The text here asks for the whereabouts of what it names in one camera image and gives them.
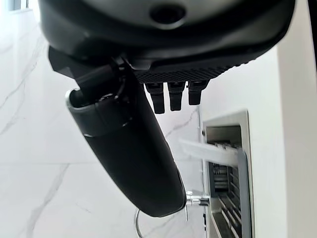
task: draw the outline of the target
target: black plastic housing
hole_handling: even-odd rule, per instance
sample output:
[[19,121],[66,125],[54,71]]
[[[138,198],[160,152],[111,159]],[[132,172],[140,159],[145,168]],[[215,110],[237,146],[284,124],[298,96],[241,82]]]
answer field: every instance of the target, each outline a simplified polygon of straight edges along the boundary
[[68,108],[116,185],[141,211],[163,217],[186,204],[185,189],[170,148],[142,86],[129,78],[119,95],[82,106],[80,91]]

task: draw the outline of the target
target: white wall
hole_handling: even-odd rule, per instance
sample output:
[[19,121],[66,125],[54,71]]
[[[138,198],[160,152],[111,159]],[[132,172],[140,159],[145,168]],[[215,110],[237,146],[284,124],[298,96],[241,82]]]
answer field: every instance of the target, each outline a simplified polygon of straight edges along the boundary
[[278,46],[286,160],[288,237],[316,237],[317,78],[308,5],[297,1]]
[[203,120],[247,109],[257,238],[316,236],[317,85],[307,3],[287,36],[203,92]]
[[247,109],[257,238],[286,237],[285,161],[277,49],[209,83],[202,119]]

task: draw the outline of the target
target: recessed compartment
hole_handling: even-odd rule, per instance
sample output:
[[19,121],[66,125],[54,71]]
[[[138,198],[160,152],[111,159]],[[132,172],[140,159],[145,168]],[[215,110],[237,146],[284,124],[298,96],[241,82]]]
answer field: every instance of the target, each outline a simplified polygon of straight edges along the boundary
[[238,166],[205,162],[205,186],[211,196],[209,237],[254,237],[254,211],[248,113],[203,123],[204,142],[239,151]]

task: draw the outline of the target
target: silver frame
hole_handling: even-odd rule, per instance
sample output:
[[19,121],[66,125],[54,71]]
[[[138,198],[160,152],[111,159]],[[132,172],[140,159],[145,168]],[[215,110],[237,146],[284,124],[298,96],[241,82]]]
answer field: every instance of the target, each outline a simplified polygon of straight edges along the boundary
[[[252,224],[252,236],[255,237],[255,219],[254,219],[254,199],[253,199],[253,183],[252,183],[252,160],[251,160],[251,147],[250,147],[250,133],[249,133],[249,115],[247,111],[241,111],[225,115],[222,117],[216,117],[214,119],[209,119],[200,122],[201,129],[205,132],[202,135],[201,141],[207,143],[207,128],[213,126],[233,126],[239,125],[241,127],[241,137],[242,137],[242,149],[248,157],[248,172],[249,172],[249,193],[250,193],[250,205],[251,205],[251,224]],[[209,182],[209,170],[208,162],[203,161],[203,183],[204,183],[204,193],[210,194],[210,182]],[[212,216],[213,208],[211,205],[206,208],[206,226],[207,226],[207,238],[213,238],[215,234],[221,237],[217,226],[215,225],[215,220]]]

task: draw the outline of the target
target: stainless steel frame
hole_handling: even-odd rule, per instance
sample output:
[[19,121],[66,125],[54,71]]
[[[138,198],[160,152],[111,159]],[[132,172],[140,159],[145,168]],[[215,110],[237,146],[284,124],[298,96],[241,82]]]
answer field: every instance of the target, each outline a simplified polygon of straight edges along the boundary
[[[249,119],[248,112],[242,111],[233,113],[231,115],[218,117],[201,122],[201,129],[203,130],[202,141],[207,143],[209,134],[212,127],[223,127],[223,126],[240,126],[241,127],[241,144],[242,149],[248,158],[248,175],[249,175],[249,194],[251,204],[251,224],[252,224],[252,236],[255,237],[254,230],[254,202],[253,202],[253,184],[252,184],[252,164],[251,164],[251,149],[250,149],[250,135],[249,135]],[[210,175],[208,169],[208,162],[203,161],[203,178],[204,178],[204,193],[210,194]],[[220,231],[215,224],[215,219],[212,215],[213,212],[218,212],[221,208],[221,204],[218,201],[211,201],[211,205],[206,208],[206,222],[207,222],[207,238],[221,237]]]

